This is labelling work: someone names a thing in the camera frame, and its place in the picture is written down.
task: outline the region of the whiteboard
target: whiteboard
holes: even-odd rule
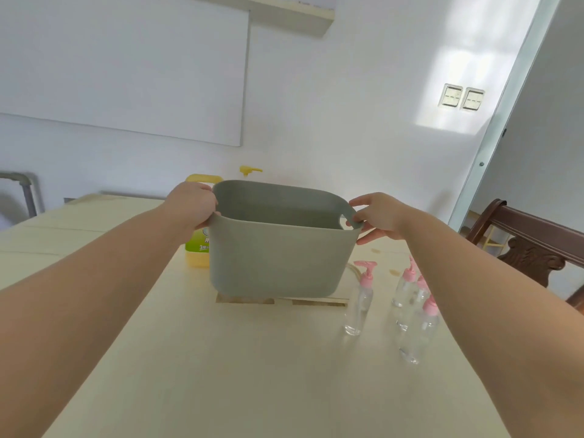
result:
[[[249,12],[0,0],[0,113],[239,146]]]

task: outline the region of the forearm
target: forearm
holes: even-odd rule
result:
[[[157,208],[0,292],[2,436],[44,433],[150,291],[183,230]]]
[[[569,414],[582,402],[583,316],[431,215],[409,211],[399,232],[510,431],[537,429],[556,418],[551,410]]]

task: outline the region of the wall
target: wall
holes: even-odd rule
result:
[[[584,232],[584,0],[562,0],[471,209],[495,198]],[[584,271],[552,273],[563,297]]]
[[[45,208],[163,196],[249,164],[262,181],[381,190],[448,220],[538,1],[339,0],[325,36],[253,21],[242,147],[0,116],[0,169],[35,174]],[[481,109],[438,108],[446,82],[486,90]]]

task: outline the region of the brown wooden chair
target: brown wooden chair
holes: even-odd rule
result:
[[[510,208],[506,201],[499,199],[481,214],[467,240],[478,244],[490,226],[514,236],[508,241],[509,251],[499,259],[544,287],[548,286],[551,271],[562,270],[566,261],[584,267],[581,232]],[[584,286],[566,302],[584,314]]]

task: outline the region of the person's left arm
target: person's left arm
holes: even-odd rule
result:
[[[179,184],[137,215],[0,291],[0,436],[41,437],[216,199]]]

